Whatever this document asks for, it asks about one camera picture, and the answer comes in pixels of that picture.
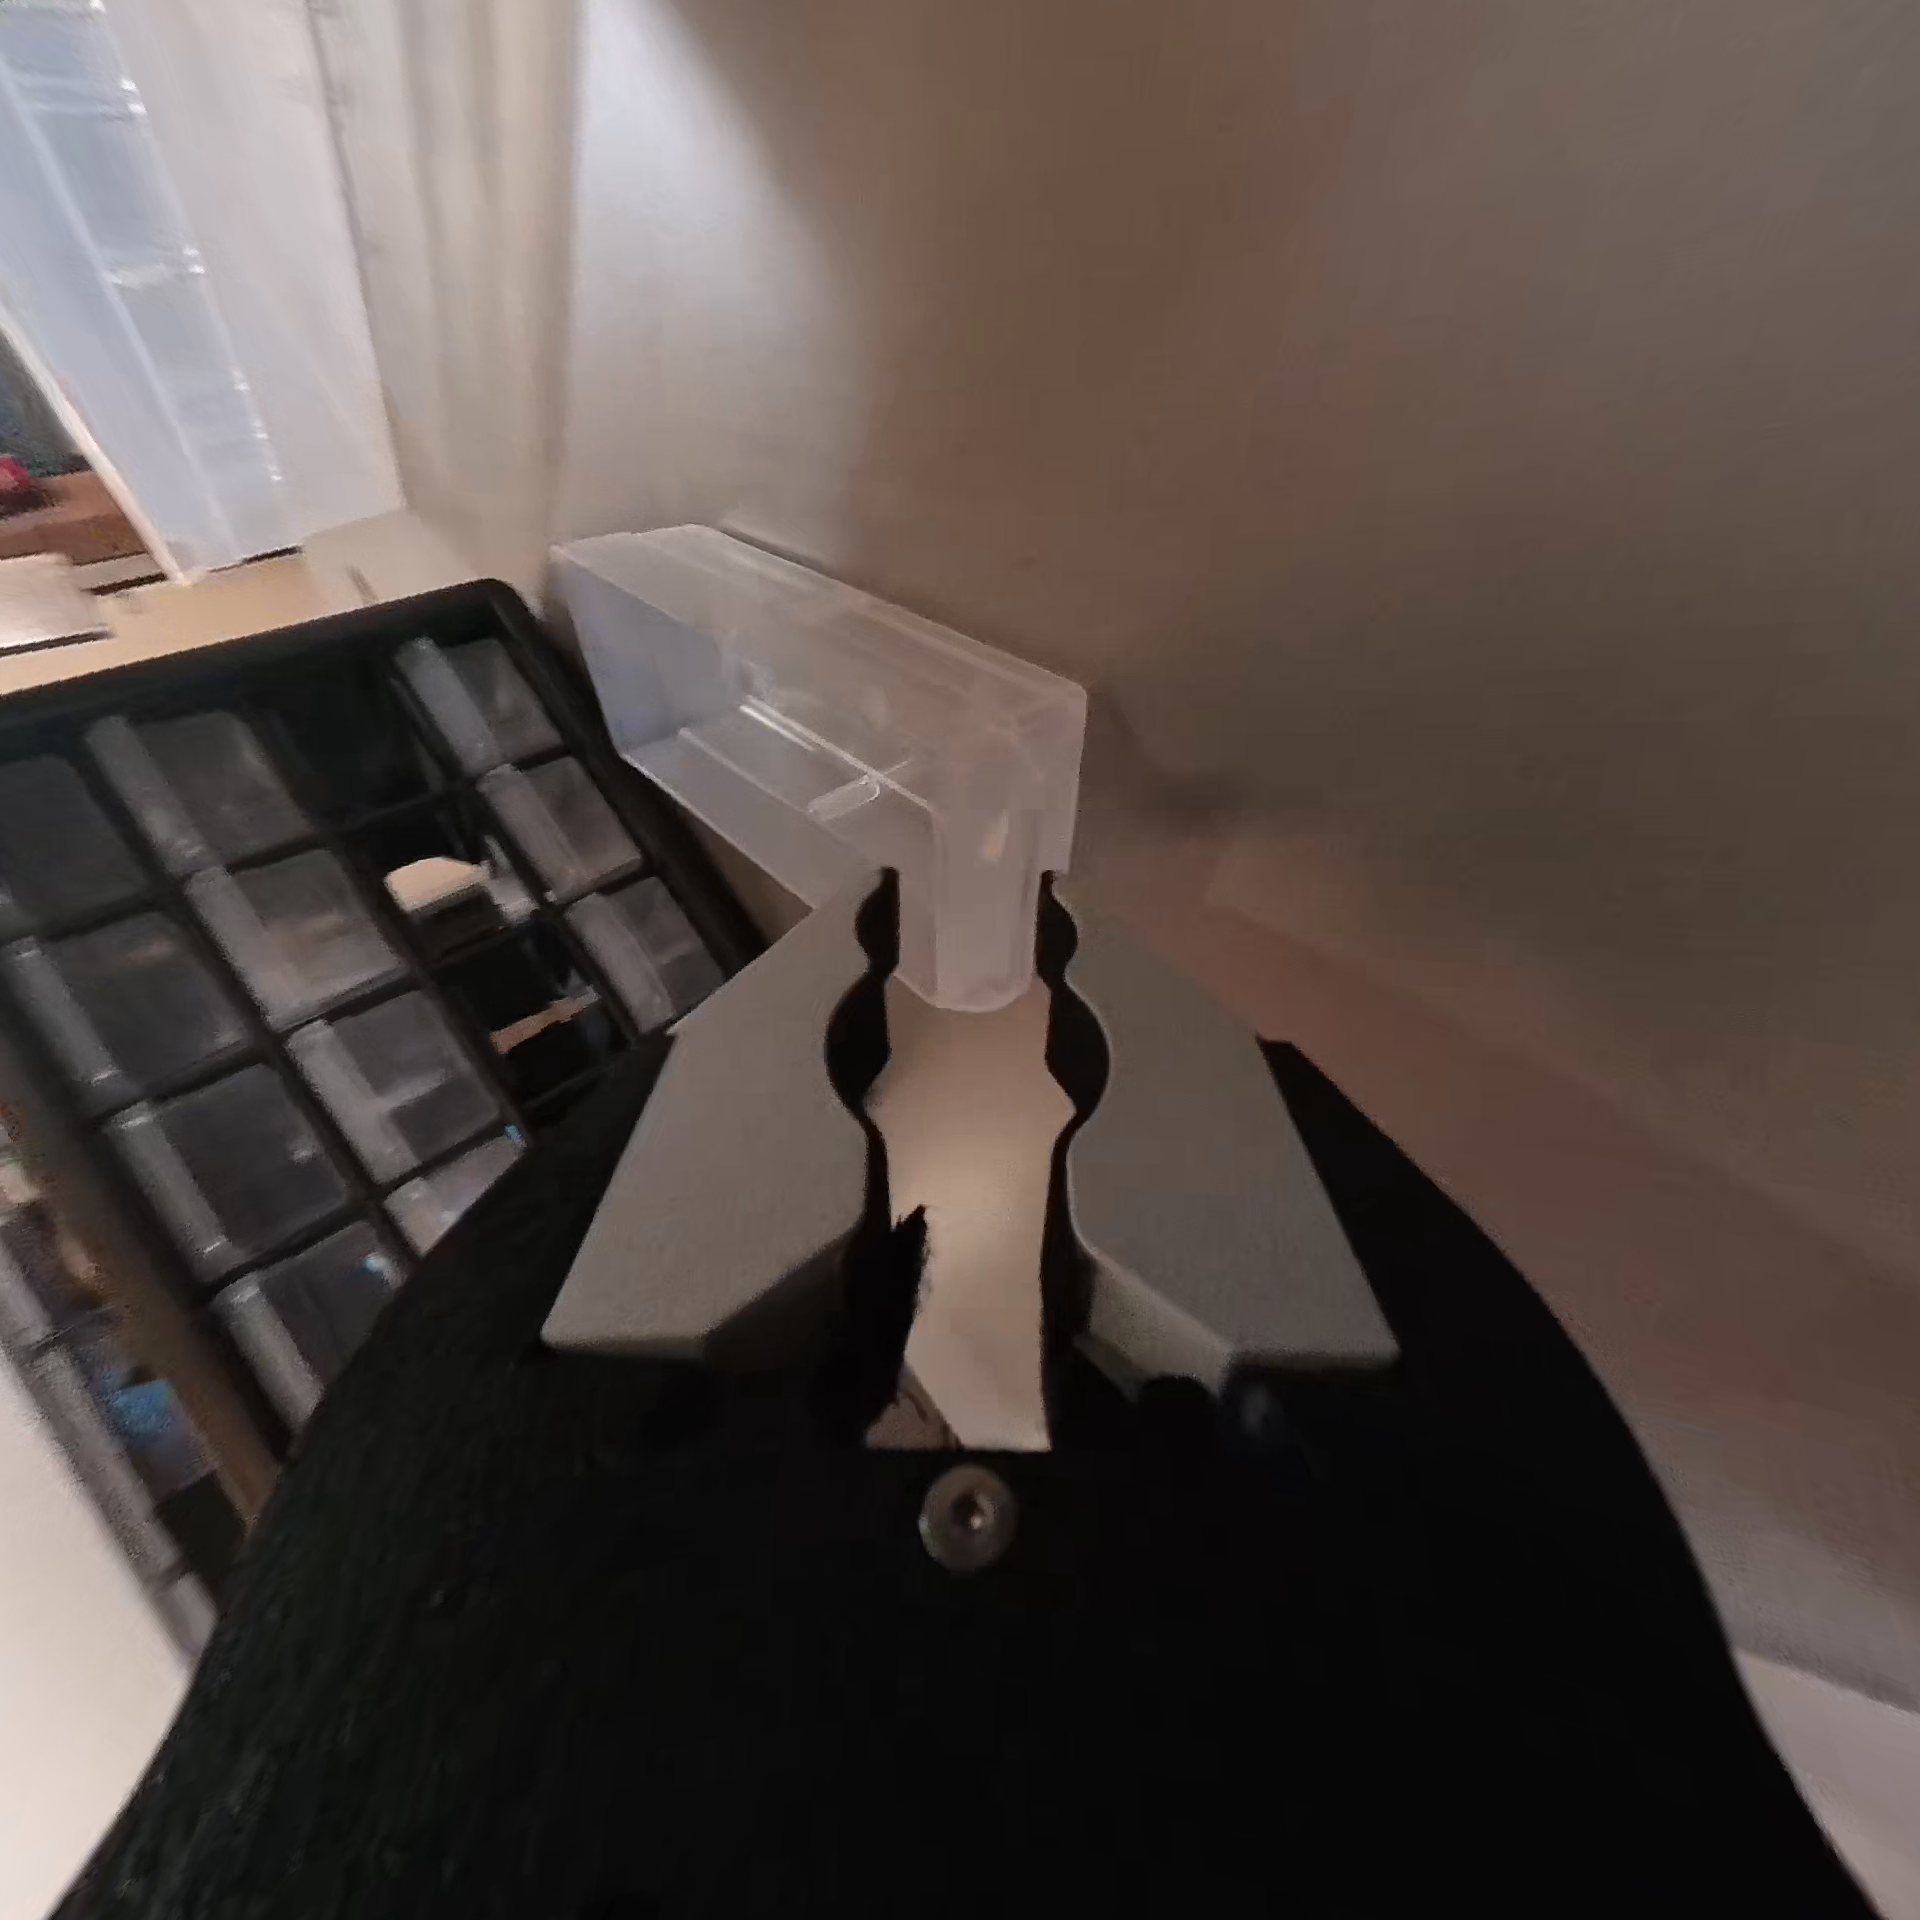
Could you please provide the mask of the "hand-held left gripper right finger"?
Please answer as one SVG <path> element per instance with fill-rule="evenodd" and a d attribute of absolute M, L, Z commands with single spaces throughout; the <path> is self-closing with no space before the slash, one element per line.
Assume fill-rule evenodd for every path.
<path fill-rule="evenodd" d="M 1045 1381 L 1374 1375 L 1401 1346 L 1260 1039 L 1123 925 L 1046 882 Z"/>

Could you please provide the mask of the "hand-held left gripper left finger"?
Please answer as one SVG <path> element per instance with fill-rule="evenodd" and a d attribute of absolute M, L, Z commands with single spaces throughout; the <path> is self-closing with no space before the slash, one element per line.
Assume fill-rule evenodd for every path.
<path fill-rule="evenodd" d="M 930 1265 L 870 1115 L 896 968 L 900 877 L 864 872 L 675 1027 L 545 1350 L 870 1444 Z"/>

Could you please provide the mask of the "small clear plastic drawer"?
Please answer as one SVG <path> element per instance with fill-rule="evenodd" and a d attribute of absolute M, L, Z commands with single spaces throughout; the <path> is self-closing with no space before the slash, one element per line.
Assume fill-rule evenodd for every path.
<path fill-rule="evenodd" d="M 548 571 L 622 762 L 811 907 L 891 872 L 928 1006 L 1025 996 L 1081 685 L 715 528 L 572 541 Z"/>

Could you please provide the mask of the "clear plastic storage bin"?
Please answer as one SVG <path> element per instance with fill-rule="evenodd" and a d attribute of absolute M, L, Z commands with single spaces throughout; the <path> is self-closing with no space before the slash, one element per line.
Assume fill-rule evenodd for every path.
<path fill-rule="evenodd" d="M 6 340 L 161 567 L 534 595 L 583 5 L 2 8 Z"/>

